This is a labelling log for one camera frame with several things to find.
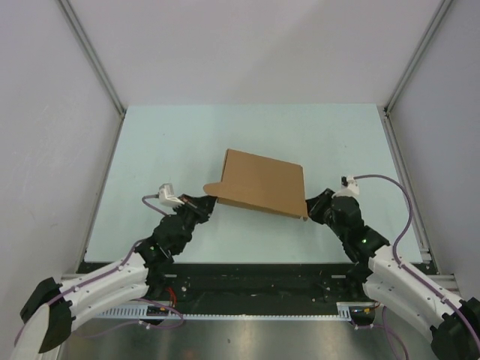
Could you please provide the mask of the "brown cardboard box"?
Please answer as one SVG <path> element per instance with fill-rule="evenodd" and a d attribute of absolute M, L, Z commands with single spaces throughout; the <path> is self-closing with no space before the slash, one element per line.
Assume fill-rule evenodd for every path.
<path fill-rule="evenodd" d="M 205 184 L 220 204 L 306 220 L 303 167 L 296 163 L 227 149 L 219 182 Z"/>

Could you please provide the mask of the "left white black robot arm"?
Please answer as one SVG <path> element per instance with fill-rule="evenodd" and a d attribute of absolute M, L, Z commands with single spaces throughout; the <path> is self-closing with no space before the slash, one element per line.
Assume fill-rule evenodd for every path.
<path fill-rule="evenodd" d="M 158 195 L 172 208 L 152 234 L 136 241 L 125 256 L 96 271 L 70 280 L 42 280 L 23 305 L 23 327 L 14 341 L 13 359 L 47 353 L 65 342 L 97 314 L 132 300 L 159 299 L 166 274 L 191 241 L 196 226 L 209 221 L 214 196 Z"/>

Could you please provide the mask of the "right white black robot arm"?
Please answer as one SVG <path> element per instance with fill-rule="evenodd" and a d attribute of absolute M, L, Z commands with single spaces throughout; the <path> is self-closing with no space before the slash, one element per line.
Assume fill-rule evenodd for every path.
<path fill-rule="evenodd" d="M 468 300 L 435 282 L 395 253 L 389 241 L 366 225 L 359 202 L 326 189 L 308 199 L 308 217 L 340 240 L 359 273 L 346 282 L 355 301 L 382 303 L 430 342 L 438 359 L 479 358 L 479 300 Z"/>

